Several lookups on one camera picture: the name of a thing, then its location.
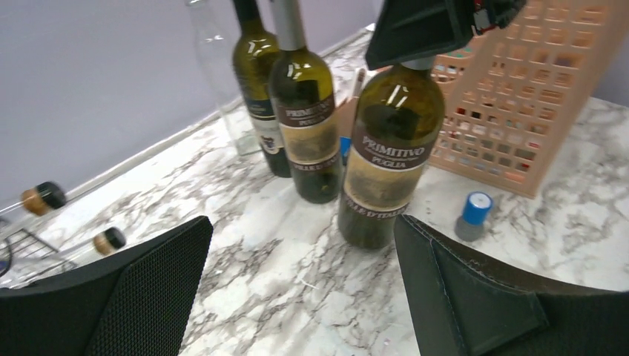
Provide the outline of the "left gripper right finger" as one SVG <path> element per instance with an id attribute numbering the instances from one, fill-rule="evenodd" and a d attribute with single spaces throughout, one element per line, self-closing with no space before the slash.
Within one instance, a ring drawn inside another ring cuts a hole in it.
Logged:
<path id="1" fill-rule="evenodd" d="M 395 246 L 423 355 L 626 355 L 628 293 L 516 268 L 396 219 Z"/>

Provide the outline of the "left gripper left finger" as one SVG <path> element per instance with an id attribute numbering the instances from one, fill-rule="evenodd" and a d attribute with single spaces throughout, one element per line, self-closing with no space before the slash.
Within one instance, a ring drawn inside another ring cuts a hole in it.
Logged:
<path id="1" fill-rule="evenodd" d="M 1 290 L 3 355 L 177 355 L 213 234 L 198 216 L 20 289 Z"/>

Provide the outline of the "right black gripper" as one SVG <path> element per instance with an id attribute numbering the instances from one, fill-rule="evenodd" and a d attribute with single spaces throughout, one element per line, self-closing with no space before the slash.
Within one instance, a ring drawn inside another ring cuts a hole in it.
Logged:
<path id="1" fill-rule="evenodd" d="M 527 0 L 386 0 L 365 61 L 370 70 L 448 53 L 474 36 L 508 27 Z"/>

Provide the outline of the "wine bottle silver foil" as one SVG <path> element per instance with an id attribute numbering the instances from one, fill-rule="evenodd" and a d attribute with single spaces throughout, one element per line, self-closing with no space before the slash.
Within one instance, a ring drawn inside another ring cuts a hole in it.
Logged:
<path id="1" fill-rule="evenodd" d="M 380 249 L 408 206 L 445 118 L 435 57 L 391 66 L 358 99 L 337 215 L 347 243 Z"/>
<path id="2" fill-rule="evenodd" d="M 274 112 L 298 194 L 323 204 L 340 190 L 342 159 L 328 65 L 310 51 L 298 1 L 272 1 L 280 49 L 269 78 Z"/>

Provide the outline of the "dark green wine bottle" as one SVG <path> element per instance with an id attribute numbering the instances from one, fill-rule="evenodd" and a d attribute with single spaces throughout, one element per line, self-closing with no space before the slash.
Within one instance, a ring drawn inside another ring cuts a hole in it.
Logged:
<path id="1" fill-rule="evenodd" d="M 289 178 L 289 162 L 269 93 L 269 76 L 280 53 L 277 39 L 264 28 L 255 0 L 233 0 L 232 4 L 241 31 L 232 52 L 232 68 L 270 171 Z"/>

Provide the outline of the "clear glass bottle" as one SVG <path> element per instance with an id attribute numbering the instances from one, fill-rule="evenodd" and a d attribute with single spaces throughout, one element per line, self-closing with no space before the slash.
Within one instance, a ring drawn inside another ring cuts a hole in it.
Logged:
<path id="1" fill-rule="evenodd" d="M 231 143 L 240 156 L 260 151 L 231 66 L 240 35 L 230 1 L 185 1 L 194 29 L 197 61 L 210 87 Z"/>

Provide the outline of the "bottle with brown cap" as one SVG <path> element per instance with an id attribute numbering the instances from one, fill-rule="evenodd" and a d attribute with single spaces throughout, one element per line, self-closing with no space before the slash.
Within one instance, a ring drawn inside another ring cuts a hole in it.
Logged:
<path id="1" fill-rule="evenodd" d="M 1 215 L 23 209 L 37 217 L 42 217 L 51 211 L 63 208 L 67 204 L 64 190 L 55 182 L 42 182 L 33 188 L 22 192 L 19 199 L 1 209 Z"/>

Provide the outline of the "blue small cylinder can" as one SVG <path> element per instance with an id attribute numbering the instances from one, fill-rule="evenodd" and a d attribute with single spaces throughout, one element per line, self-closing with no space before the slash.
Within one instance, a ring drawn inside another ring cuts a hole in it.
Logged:
<path id="1" fill-rule="evenodd" d="M 493 199 L 482 191 L 467 195 L 461 215 L 455 222 L 454 232 L 466 242 L 480 240 L 485 234 L 485 221 L 493 207 Z"/>

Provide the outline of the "pink plastic organizer basket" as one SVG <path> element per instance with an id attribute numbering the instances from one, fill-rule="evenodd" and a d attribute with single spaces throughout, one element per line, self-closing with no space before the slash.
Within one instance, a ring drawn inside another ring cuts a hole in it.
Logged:
<path id="1" fill-rule="evenodd" d="M 430 164 L 533 198 L 627 32 L 626 1 L 529 1 L 440 55 L 447 114 Z"/>

